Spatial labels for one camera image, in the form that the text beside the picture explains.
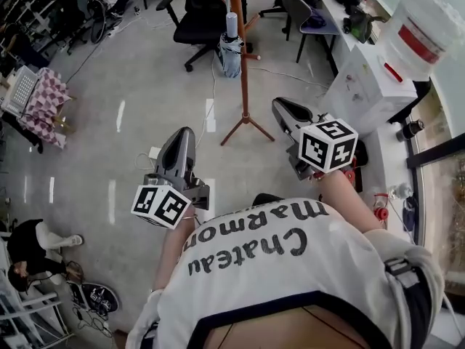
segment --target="sneaker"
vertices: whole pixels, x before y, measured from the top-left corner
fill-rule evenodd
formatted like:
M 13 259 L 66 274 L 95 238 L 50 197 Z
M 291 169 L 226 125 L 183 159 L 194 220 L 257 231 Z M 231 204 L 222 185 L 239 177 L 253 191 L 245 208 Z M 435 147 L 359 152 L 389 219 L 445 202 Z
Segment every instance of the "sneaker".
M 83 243 L 82 236 L 70 236 L 71 245 L 70 246 L 80 246 Z

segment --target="bottle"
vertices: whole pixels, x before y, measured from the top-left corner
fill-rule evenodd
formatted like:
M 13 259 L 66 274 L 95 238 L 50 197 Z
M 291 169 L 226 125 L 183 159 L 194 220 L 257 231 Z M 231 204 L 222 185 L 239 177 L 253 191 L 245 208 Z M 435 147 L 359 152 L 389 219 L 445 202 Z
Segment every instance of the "bottle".
M 423 129 L 424 129 L 424 122 L 422 122 L 421 120 L 412 121 L 411 123 L 408 123 L 407 125 L 405 125 L 395 135 L 397 137 L 397 140 L 399 142 L 402 142 L 402 141 L 411 139 L 414 135 L 416 135 L 418 132 L 422 131 Z
M 413 191 L 409 184 L 402 182 L 400 185 L 391 186 L 388 195 L 390 199 L 407 199 L 413 195 Z

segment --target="floor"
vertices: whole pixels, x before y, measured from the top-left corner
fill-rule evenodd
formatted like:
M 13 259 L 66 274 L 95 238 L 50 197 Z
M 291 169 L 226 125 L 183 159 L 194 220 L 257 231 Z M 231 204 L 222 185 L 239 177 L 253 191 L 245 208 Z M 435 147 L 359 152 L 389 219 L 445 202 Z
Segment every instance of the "floor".
M 76 46 L 71 56 L 57 53 L 50 68 L 59 71 L 64 80 L 90 55 L 68 82 L 77 100 L 65 106 L 65 115 L 76 132 L 64 150 L 46 145 L 44 154 L 39 155 L 35 149 L 30 152 L 28 142 L 15 131 L 7 131 L 7 154 L 1 167 L 8 172 L 0 179 L 12 198 L 12 216 L 20 222 L 42 217 L 60 235 L 77 233 L 85 238 L 83 246 L 65 249 L 64 255 L 82 265 L 88 281 L 106 284 L 117 292 L 121 308 L 110 317 L 112 330 L 129 331 L 138 317 L 165 233 L 130 213 L 137 186 L 149 172 L 137 169 L 134 159 L 141 152 L 148 153 L 151 146 L 161 147 L 180 127 L 191 127 L 199 137 L 206 99 L 213 98 L 213 53 L 195 62 L 194 71 L 187 73 L 183 63 L 198 48 L 173 42 L 174 25 L 169 25 L 166 12 L 155 10 L 158 1 L 149 0 L 149 9 L 142 8 L 139 20 L 131 7 L 127 9 L 120 28 L 128 26 L 98 48 L 89 42 Z M 271 6 L 272 0 L 249 0 L 248 16 Z M 184 0 L 174 0 L 178 16 L 183 7 Z M 296 64 L 301 36 L 293 28 L 290 41 L 286 41 L 281 33 L 285 22 L 283 13 L 258 21 L 248 40 L 262 60 L 248 65 L 328 86 L 333 75 L 321 45 L 308 39 L 300 64 Z M 289 141 L 274 120 L 271 100 L 286 96 L 311 104 L 325 88 L 248 70 L 251 115 L 276 141 L 271 143 L 249 124 L 221 147 L 223 137 L 240 119 L 240 81 L 226 79 L 217 59 L 213 71 L 217 78 L 216 131 L 205 132 L 195 173 L 214 180 L 214 213 L 249 206 L 261 192 L 315 197 L 312 187 L 299 182 L 287 162 Z M 138 164 L 149 166 L 143 156 Z M 109 339 L 99 332 L 77 330 L 65 287 L 61 293 L 65 294 L 62 311 L 66 322 L 86 342 L 84 346 L 109 348 Z

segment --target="red object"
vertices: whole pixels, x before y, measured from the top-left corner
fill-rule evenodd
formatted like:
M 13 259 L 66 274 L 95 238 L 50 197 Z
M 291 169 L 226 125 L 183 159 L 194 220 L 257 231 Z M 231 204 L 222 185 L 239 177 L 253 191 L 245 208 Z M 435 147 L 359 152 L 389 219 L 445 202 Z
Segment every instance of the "red object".
M 376 218 L 380 221 L 387 220 L 389 216 L 389 211 L 387 210 L 387 208 L 382 206 L 375 208 L 373 213 L 375 214 Z
M 384 67 L 387 68 L 387 70 L 396 78 L 399 83 L 403 82 L 403 79 L 400 77 L 400 75 L 395 71 L 394 68 L 389 66 L 387 63 L 384 63 Z
M 420 28 L 411 20 L 408 21 L 410 28 L 402 25 L 399 36 L 402 40 L 423 60 L 428 63 L 436 63 L 440 56 L 438 53 L 444 52 L 433 42 Z
M 324 174 L 323 172 L 315 172 L 315 173 L 313 174 L 313 178 L 318 179 L 318 178 L 323 177 L 324 175 L 325 175 L 325 174 Z
M 347 177 L 347 179 L 349 180 L 349 182 L 351 184 L 354 184 L 354 181 L 355 181 L 355 173 L 354 173 L 354 171 L 349 169 L 349 170 L 345 171 L 344 174 Z

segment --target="glass panel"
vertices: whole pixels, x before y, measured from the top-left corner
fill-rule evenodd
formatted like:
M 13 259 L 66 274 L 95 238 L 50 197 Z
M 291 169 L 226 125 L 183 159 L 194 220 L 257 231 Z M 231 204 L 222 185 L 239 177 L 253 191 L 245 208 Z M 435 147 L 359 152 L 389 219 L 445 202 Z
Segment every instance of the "glass panel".
M 416 135 L 419 153 L 451 138 L 448 121 L 434 87 L 412 110 L 413 120 L 421 119 L 425 129 Z
M 438 261 L 446 291 L 465 296 L 465 153 L 422 168 L 425 247 Z

